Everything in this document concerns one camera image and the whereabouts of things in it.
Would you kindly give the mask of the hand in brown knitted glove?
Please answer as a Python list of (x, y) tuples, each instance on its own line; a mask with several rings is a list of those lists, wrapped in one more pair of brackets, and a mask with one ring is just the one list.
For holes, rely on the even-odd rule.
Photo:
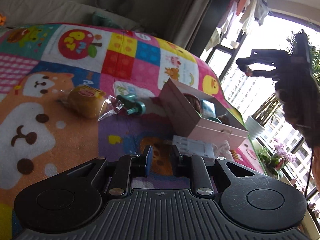
[(281, 79), (275, 84), (285, 120), (310, 148), (319, 146), (319, 87), (313, 77)]

